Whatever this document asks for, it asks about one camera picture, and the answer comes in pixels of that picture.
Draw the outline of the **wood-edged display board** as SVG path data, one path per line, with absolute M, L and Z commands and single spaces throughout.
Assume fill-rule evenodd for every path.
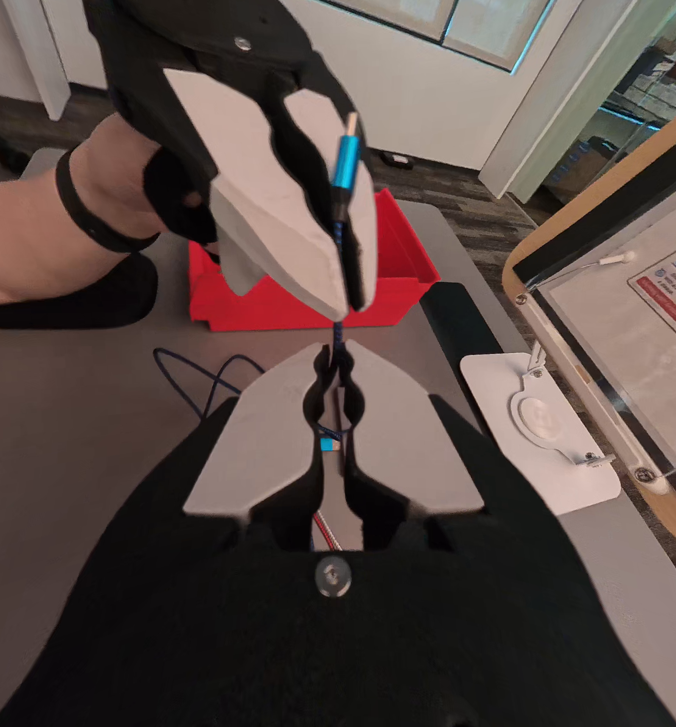
M 502 282 L 676 538 L 676 118 L 531 233 Z

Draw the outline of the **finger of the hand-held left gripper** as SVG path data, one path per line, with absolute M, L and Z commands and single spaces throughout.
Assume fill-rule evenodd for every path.
M 346 310 L 363 312 L 376 295 L 378 220 L 360 119 L 353 108 L 341 116 L 331 99 L 308 89 L 288 95 L 284 105 L 288 128 L 306 142 L 298 178 L 338 248 Z
M 336 245 L 275 156 L 260 106 L 201 73 L 164 75 L 218 169 L 209 208 L 229 288 L 244 296 L 269 276 L 318 314 L 344 319 L 349 305 Z

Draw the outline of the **window pane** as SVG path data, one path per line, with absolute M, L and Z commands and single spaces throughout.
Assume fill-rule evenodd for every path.
M 486 66 L 515 74 L 554 1 L 324 1 Z

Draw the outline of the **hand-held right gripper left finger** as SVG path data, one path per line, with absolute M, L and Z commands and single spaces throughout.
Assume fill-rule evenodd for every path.
M 308 473 L 319 438 L 304 405 L 320 343 L 267 370 L 240 395 L 183 511 L 247 523 L 253 509 Z

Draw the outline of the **person's left forearm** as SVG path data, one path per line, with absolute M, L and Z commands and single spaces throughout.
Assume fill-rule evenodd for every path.
M 69 295 L 126 257 L 98 245 L 72 221 L 54 168 L 0 183 L 0 304 Z

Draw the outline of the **person's left hand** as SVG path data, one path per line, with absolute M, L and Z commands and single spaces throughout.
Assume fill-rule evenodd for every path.
M 70 156 L 71 180 L 88 212 L 129 238 L 164 232 L 144 192 L 144 169 L 160 149 L 118 113 L 101 121 Z

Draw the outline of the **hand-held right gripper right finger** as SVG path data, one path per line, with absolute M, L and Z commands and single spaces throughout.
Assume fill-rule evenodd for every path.
M 361 474 L 406 498 L 411 515 L 481 510 L 482 497 L 424 387 L 361 344 L 345 346 L 364 404 L 352 427 Z

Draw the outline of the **white mounting plate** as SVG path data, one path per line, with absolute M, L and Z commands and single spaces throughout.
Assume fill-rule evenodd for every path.
M 554 515 L 616 499 L 621 483 L 578 413 L 531 353 L 466 356 L 460 371 L 502 454 Z

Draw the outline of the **red plastic bin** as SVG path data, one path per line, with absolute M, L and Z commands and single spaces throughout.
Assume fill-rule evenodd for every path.
M 406 215 L 387 188 L 375 193 L 378 281 L 373 304 L 351 312 L 347 327 L 394 326 L 440 280 Z M 245 296 L 227 286 L 222 269 L 194 241 L 188 247 L 189 314 L 212 332 L 328 329 L 332 322 L 300 303 L 270 277 Z

